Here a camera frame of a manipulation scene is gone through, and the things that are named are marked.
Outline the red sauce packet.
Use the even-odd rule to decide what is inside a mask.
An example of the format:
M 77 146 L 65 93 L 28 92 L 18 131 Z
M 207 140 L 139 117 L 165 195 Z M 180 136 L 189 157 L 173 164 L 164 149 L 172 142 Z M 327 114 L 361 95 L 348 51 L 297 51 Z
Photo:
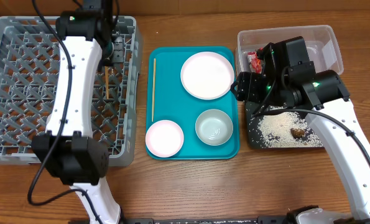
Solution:
M 261 73 L 264 62 L 257 57 L 257 52 L 248 52 L 247 53 L 247 60 L 249 63 L 250 71 L 254 73 Z

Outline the grey green bowl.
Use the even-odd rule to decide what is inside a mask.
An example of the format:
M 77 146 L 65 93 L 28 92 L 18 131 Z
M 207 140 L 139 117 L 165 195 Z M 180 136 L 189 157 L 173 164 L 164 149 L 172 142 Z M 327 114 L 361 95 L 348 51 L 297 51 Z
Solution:
M 218 109 L 202 112 L 195 122 L 195 132 L 200 141 L 209 146 L 226 143 L 233 134 L 234 125 L 231 118 Z

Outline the brown food chunk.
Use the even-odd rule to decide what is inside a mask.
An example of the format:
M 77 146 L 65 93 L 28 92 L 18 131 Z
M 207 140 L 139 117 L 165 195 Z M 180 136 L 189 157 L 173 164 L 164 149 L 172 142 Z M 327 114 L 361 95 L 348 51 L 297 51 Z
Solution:
M 295 138 L 295 139 L 300 139 L 300 138 L 303 138 L 305 136 L 305 130 L 304 129 L 299 129 L 299 128 L 292 128 L 290 130 L 291 132 L 291 135 Z

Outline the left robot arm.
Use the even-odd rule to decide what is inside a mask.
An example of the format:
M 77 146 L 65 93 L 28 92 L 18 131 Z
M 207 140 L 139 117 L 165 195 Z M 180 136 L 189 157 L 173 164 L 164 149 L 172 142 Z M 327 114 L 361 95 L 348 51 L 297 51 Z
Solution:
M 60 66 L 53 110 L 45 132 L 34 136 L 31 148 L 41 162 L 27 193 L 32 194 L 43 170 L 69 186 L 42 204 L 70 193 L 81 200 L 90 223 L 123 223 L 119 204 L 106 180 L 109 153 L 93 139 L 91 106 L 96 72 L 111 65 L 113 31 L 118 22 L 117 1 L 84 1 L 74 11 L 63 11 L 51 26 L 38 16 L 58 41 Z

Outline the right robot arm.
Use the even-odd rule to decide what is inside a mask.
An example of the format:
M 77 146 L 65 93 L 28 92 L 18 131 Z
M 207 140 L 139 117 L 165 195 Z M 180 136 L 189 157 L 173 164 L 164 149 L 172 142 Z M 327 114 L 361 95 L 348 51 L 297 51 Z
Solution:
M 316 72 L 301 36 L 269 43 L 256 56 L 261 72 L 239 73 L 232 94 L 245 102 L 251 118 L 301 115 L 326 149 L 351 207 L 348 217 L 304 207 L 289 212 L 287 223 L 370 223 L 370 143 L 340 76 Z

